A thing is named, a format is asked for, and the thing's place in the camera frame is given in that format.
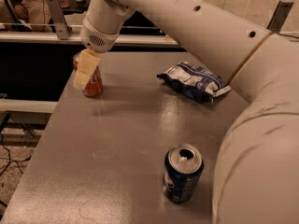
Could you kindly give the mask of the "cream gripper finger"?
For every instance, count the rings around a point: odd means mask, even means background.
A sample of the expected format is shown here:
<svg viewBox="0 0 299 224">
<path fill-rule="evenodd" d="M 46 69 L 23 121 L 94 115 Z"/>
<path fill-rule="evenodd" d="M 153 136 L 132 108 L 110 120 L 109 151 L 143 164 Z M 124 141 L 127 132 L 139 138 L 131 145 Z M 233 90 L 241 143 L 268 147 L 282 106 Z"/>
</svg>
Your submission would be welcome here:
<svg viewBox="0 0 299 224">
<path fill-rule="evenodd" d="M 93 49 L 84 49 L 78 56 L 74 87 L 83 91 L 100 63 L 100 55 Z"/>
</svg>

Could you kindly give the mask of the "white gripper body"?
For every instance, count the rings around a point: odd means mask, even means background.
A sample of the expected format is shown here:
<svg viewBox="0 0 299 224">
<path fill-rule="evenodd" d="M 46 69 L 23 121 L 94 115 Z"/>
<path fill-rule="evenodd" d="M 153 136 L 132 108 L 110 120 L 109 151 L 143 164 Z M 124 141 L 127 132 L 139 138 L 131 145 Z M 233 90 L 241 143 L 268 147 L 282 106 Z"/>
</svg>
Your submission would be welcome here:
<svg viewBox="0 0 299 224">
<path fill-rule="evenodd" d="M 86 48 L 98 53 L 111 50 L 119 36 L 121 23 L 118 20 L 91 22 L 88 18 L 83 20 L 80 37 Z"/>
</svg>

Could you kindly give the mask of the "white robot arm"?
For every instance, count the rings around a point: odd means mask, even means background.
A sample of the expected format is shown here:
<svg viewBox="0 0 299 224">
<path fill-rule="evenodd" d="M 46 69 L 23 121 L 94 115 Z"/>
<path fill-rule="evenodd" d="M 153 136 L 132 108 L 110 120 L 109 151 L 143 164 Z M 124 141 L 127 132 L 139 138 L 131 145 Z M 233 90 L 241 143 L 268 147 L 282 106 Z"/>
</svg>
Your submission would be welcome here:
<svg viewBox="0 0 299 224">
<path fill-rule="evenodd" d="M 249 102 L 218 153 L 213 224 L 299 224 L 298 46 L 201 0 L 91 0 L 77 89 L 136 11 Z"/>
</svg>

